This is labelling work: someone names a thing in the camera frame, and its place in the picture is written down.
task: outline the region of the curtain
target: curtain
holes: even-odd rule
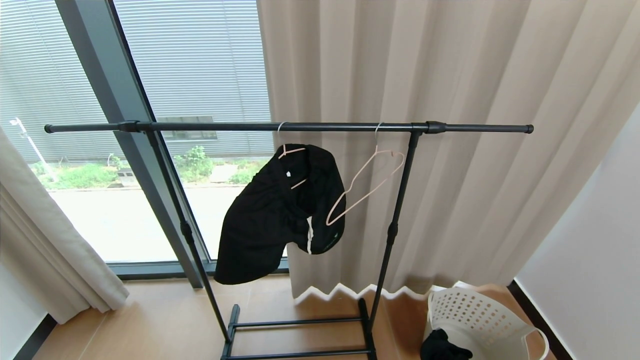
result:
[[[0,129],[0,263],[58,323],[129,292],[74,229]]]
[[[640,99],[636,1],[262,0],[275,122],[533,124],[531,135],[420,138],[385,289],[506,284]],[[370,133],[283,133],[331,151],[349,184]],[[408,135],[379,135],[405,151]],[[376,158],[353,203],[395,166]],[[290,246],[293,295],[375,284],[400,172],[346,216],[331,251]]]

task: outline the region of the building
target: building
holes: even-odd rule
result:
[[[158,121],[269,122],[255,0],[116,0],[117,14]],[[54,0],[0,0],[0,126],[28,162],[122,156],[112,133],[48,135],[45,124],[105,123]],[[163,133],[169,151],[212,157],[273,153],[271,133]]]

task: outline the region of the clothes rack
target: clothes rack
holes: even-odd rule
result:
[[[406,160],[404,163],[402,178],[400,180],[400,187],[398,189],[396,205],[394,208],[394,214],[391,219],[387,230],[387,244],[385,246],[385,253],[382,259],[380,267],[380,275],[378,276],[378,283],[376,287],[376,294],[374,296],[373,305],[371,308],[371,314],[367,310],[367,305],[364,299],[358,300],[358,309],[360,314],[353,317],[340,317],[340,318],[326,318],[326,319],[310,319],[310,320],[290,320],[290,321],[273,321],[273,322],[239,322],[240,307],[235,304],[231,312],[231,318],[229,324],[225,326],[225,321],[222,318],[216,297],[214,296],[211,285],[208,281],[208,276],[204,268],[204,264],[198,253],[193,234],[191,232],[191,226],[186,220],[186,216],[180,206],[178,195],[171,186],[170,170],[164,165],[163,153],[157,138],[153,136],[154,131],[347,131],[347,132],[365,132],[365,131],[382,131],[382,132],[400,132],[410,133],[408,151],[406,153]],[[415,150],[418,146],[418,139],[422,134],[436,134],[446,131],[464,131],[464,132],[496,132],[496,133],[525,133],[530,134],[533,132],[533,125],[484,125],[484,124],[445,124],[443,122],[423,122],[423,123],[354,123],[354,122],[285,122],[283,124],[276,122],[269,123],[222,123],[213,122],[208,124],[202,123],[182,123],[182,122],[140,122],[140,121],[125,121],[116,124],[78,124],[78,125],[45,125],[44,127],[47,133],[62,133],[62,132],[78,132],[78,131],[124,131],[129,133],[144,132],[154,150],[156,159],[158,160],[165,182],[168,185],[168,190],[175,206],[175,210],[178,213],[180,220],[180,231],[184,235],[195,265],[200,274],[200,278],[203,282],[203,286],[209,297],[211,306],[218,320],[220,330],[225,338],[225,345],[222,350],[221,360],[258,360],[258,359],[289,359],[296,357],[320,357],[320,356],[339,356],[339,355],[352,355],[352,354],[366,354],[368,360],[377,360],[376,347],[372,335],[373,324],[376,319],[376,313],[380,304],[380,296],[382,292],[382,286],[385,282],[385,276],[387,274],[387,267],[391,256],[391,250],[393,248],[396,236],[398,233],[398,220],[400,218],[400,211],[404,201],[404,193],[409,181],[409,175],[411,167],[413,165],[413,158],[415,156]],[[236,332],[243,328],[251,327],[270,327],[270,326],[285,326],[285,325],[304,325],[304,324],[317,324],[317,323],[340,323],[340,322],[360,322],[362,325],[362,332],[364,334],[364,348],[356,348],[350,350],[327,350],[327,351],[314,351],[314,352],[296,352],[289,354],[258,354],[248,356],[232,356],[231,351],[234,344]]]

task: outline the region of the laundry basket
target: laundry basket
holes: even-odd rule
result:
[[[429,294],[426,336],[443,329],[449,342],[473,353],[473,360],[529,360],[525,337],[538,331],[545,341],[541,360],[549,352],[547,337],[501,303],[475,291],[451,288]]]

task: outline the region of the building window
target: building window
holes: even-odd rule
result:
[[[212,116],[159,117],[156,119],[158,122],[213,122]],[[163,131],[162,135],[166,141],[218,139],[218,134],[215,131]]]

